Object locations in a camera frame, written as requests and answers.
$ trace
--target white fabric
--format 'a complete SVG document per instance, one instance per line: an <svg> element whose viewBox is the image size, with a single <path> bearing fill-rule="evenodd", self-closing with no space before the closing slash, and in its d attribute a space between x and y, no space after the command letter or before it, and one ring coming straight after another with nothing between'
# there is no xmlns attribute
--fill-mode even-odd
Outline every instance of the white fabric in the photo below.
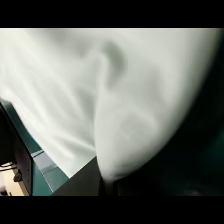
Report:
<svg viewBox="0 0 224 224"><path fill-rule="evenodd" d="M67 174L124 177L172 137L219 29L1 29L0 96Z"/></svg>

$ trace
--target teal surface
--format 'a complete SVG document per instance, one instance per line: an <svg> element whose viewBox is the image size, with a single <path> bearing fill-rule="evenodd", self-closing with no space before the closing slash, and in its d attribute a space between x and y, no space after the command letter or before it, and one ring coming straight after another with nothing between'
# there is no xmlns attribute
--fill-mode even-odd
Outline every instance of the teal surface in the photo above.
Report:
<svg viewBox="0 0 224 224"><path fill-rule="evenodd" d="M1 101L1 103L30 154L42 150L24 127L12 104L6 101ZM58 167L50 170L47 173L44 173L43 175L37 164L33 161L32 195L49 196L60 186L62 186L68 179L69 178Z"/></svg>

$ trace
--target white garment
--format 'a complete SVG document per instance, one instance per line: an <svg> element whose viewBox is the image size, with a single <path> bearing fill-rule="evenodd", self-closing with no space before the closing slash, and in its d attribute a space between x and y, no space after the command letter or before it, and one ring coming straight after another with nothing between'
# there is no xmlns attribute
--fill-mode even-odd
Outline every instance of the white garment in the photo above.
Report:
<svg viewBox="0 0 224 224"><path fill-rule="evenodd" d="M0 96L68 177L97 154L113 181L173 136L219 37L219 29L1 29Z"/></svg>

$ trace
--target beige floor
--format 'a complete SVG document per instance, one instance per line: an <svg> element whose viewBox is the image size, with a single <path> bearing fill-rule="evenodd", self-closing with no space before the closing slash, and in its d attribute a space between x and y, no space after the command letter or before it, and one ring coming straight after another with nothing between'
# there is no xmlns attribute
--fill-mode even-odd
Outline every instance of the beige floor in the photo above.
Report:
<svg viewBox="0 0 224 224"><path fill-rule="evenodd" d="M5 184L6 191L8 192L8 195L11 194L12 196L29 196L23 182L15 183L13 181L13 177L16 172L17 172L16 169L0 172L3 177L3 181Z"/></svg>

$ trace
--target white pillow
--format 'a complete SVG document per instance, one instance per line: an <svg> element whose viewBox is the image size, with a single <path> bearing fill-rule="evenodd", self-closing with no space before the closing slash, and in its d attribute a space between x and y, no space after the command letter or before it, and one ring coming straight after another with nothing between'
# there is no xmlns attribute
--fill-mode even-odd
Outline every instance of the white pillow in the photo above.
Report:
<svg viewBox="0 0 224 224"><path fill-rule="evenodd" d="M1 29L0 96L68 177L97 154L114 181L178 129L219 37L219 29Z"/></svg>

